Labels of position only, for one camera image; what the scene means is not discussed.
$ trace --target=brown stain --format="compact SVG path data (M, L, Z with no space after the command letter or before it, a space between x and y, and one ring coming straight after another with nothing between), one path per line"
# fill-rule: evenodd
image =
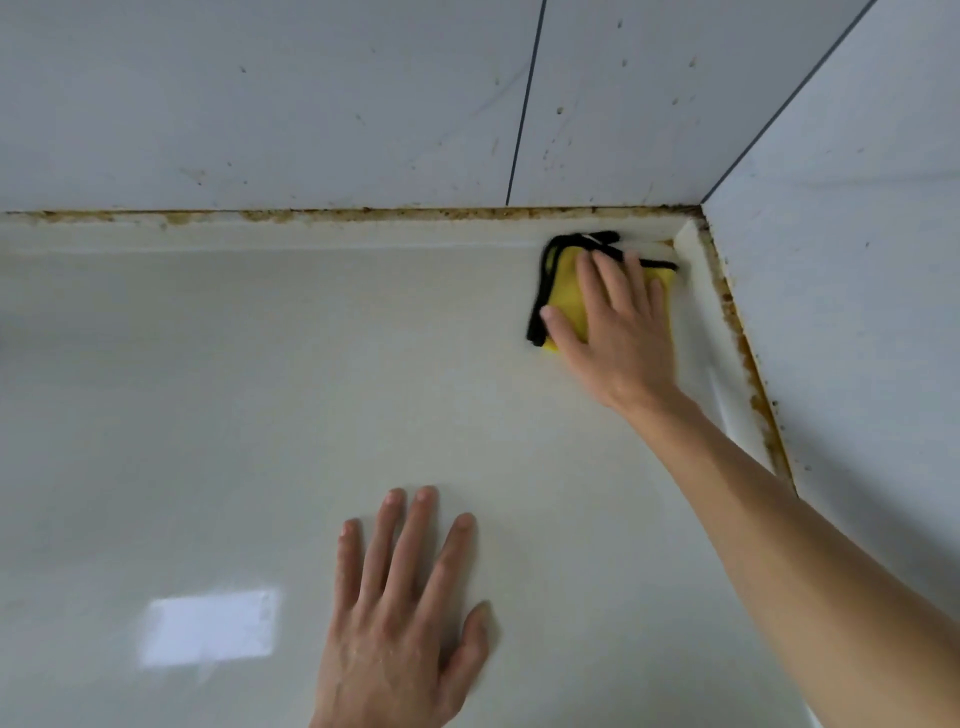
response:
M130 209L130 210L39 210L34 212L6 212L12 218L24 218L35 223L90 223L124 222L134 217L158 216L167 225L180 226L208 222L215 215L239 215L252 223L289 222L391 222L402 220L454 221L454 220L566 220L582 217L622 218L660 217L683 215L703 220L699 206L633 206L633 207L359 207L349 209L244 209L244 210L182 210L182 209Z
M710 273L713 277L713 287L720 298L720 305L723 309L723 317L730 329L731 336L736 344L736 349L740 353L740 363L743 365L744 373L747 376L753 393L750 396L750 407L756 413L760 421L760 432L763 435L763 446L770 456L770 462L773 464L774 473L785 480L797 493L797 484L793 479L793 471L790 468L790 460L786 454L786 448L783 446L783 439L780 437L780 428L777 427L777 420L774 417L773 407L767 399L766 391L763 388L763 379L760 377L760 371L756 367L757 359L750 348L750 342L743 330L743 324L740 322L740 316L736 310L736 303L733 301L733 292L727 277L723 272L723 264L720 262L720 255L717 253L716 246L713 243L713 236L710 234L709 225L706 219L700 221L700 239L703 241L704 249L707 254L707 263Z

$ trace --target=dark grout line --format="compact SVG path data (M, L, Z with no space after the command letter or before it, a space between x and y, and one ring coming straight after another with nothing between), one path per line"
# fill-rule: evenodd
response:
M753 141L751 141L750 144L747 145L747 148L740 153L740 156L736 158L736 160L733 162L733 164L730 165L727 171L723 173L723 175L720 177L719 180L717 180L717 183L710 188L710 192L708 192L707 196L700 202L701 205L707 204L707 200L709 200L710 197L713 195L713 193L717 191L717 188L721 184L723 184L724 180L730 176L730 173L734 169L736 169L736 165L739 164L741 161L743 161L744 157L750 154L750 150L752 150L756 145L756 143L760 141L760 138L766 133L766 131L773 126L774 122L777 121L778 118L780 118L780 115L783 113L783 110L786 109L788 106L790 106L790 102L797 97L797 94L799 94L802 90L804 90L804 86L806 86L807 83L810 81L810 79L812 79L816 75L817 71L820 70L820 67L827 62L827 59L833 55L833 51L835 51L837 48L840 47L840 43L842 43L847 38L847 36L850 34L850 31L852 31L857 26L857 24L859 24L859 22L863 20L863 16L866 15L867 11L874 6L875 2L876 0L869 0L867 2L863 10L860 11L857 17L853 19L853 22L847 26L847 30L845 30L843 33L840 34L840 37L838 37L836 41L833 43L833 45L829 47L829 49L824 54L824 56L817 62L815 66L813 66L813 69L808 74L806 74L804 79L800 82L800 85L797 86L794 92L790 94L790 97L783 102L783 105L779 109L777 109L777 112L771 117L770 121L768 121L766 124L763 125L763 129L760 130L760 133L757 134L754 137Z
M514 148L514 163L510 167L510 183L507 184L507 201L504 207L510 206L510 195L514 191L514 175L516 174L516 158L520 154L520 139L523 137L523 123L527 119L527 102L530 101L530 86L534 82L534 68L537 65L537 51L540 49L540 31L543 30L543 14L546 12L546 0L540 3L540 18L537 20L537 34L534 36L534 52L530 57L530 75L527 76L527 90L523 94L523 110L520 112L520 126L516 130L516 146Z

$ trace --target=forearm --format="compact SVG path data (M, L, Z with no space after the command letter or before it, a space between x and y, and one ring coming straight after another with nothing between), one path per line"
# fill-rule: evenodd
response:
M737 593L827 725L960 725L957 626L881 568L686 397L628 413Z

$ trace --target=microfiber cloth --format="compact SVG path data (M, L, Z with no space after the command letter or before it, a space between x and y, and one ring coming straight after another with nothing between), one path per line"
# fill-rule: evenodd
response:
M615 231L590 234L574 232L570 235L558 235L546 244L540 256L540 285L533 311L530 313L527 341L535 347L543 347L552 352L557 350L557 345L547 335L546 326L540 318L540 309L548 304L556 306L566 314L580 340L587 341L587 309L577 282L577 255L583 250L600 251L622 266L623 251L613 246L613 243L619 240L620 233ZM658 278L663 283L663 290L669 293L670 284L679 270L675 262L666 257L642 257L640 265L648 283Z

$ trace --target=black trim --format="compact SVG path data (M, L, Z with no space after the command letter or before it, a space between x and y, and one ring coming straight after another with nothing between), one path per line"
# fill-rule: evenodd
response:
M540 49L540 31L543 30L543 14L546 12L546 0L540 3L540 19L537 21L537 34L534 36L534 52L530 56L530 74L527 76L527 91L523 94L523 109L520 112L520 126L516 129L516 146L514 147L514 163L510 167L510 182L507 184L507 202L504 207L510 206L510 195L514 191L514 175L516 174L516 158L520 155L520 138L523 136L523 123L527 119L527 102L530 101L530 86L534 82L534 67L537 65L537 51Z
M750 144L747 145L747 148L740 153L740 156L737 157L736 160L733 162L733 164L731 164L730 167L727 169L727 171L723 173L723 176L719 180L717 180L717 183L710 188L710 192L707 193L707 196L700 201L701 205L707 204L707 200L709 200L710 197L713 196L713 193L717 191L717 188L721 184L723 184L724 180L730 176L730 173L734 169L736 169L736 165L739 164L741 161L743 161L744 157L750 154L750 150L752 150L756 145L756 143L760 141L760 138L766 133L766 131L773 126L773 123L777 121L778 118L780 118L780 115L783 113L783 110L786 109L788 106L790 106L790 102L793 101L795 98L797 98L797 94L800 93L802 90L804 90L804 86L806 86L807 82L809 82L809 80L813 78L814 74L820 70L820 67L827 62L827 59L830 56L833 55L833 51L835 51L840 46L840 43L846 40L847 36L850 34L850 31L853 30L856 27L857 23L859 23L863 19L863 16L866 15L867 11L874 6L875 2L876 0L869 0L869 2L864 7L864 9L860 11L857 17L853 19L853 22L847 26L847 30L845 30L841 34L841 36L836 39L836 42L834 42L833 45L829 47L829 50L824 54L824 56L817 62L815 66L813 66L813 70L810 71L808 74L806 74L804 79L800 81L800 85L797 86L794 92L790 94L790 98L788 98L786 101L783 102L783 105L779 109L777 109L777 112L773 115L773 117L771 117L770 121L768 121L766 124L763 125L763 129L760 130L760 133L757 134L754 137L753 141L751 141Z
M557 280L557 267L560 256L567 248L583 248L587 251L600 251L609 255L616 262L623 262L623 251L615 248L613 243L620 240L620 233L616 231L602 231L585 234L574 232L570 235L557 235L543 247L540 254L540 282L537 286L537 297L534 300L533 310L530 312L530 322L527 324L527 341L535 347L541 347L546 342L546 326L540 317L540 309L546 306L553 291L553 284ZM652 260L641 258L640 265L644 268L666 268L677 271L680 267L669 260Z

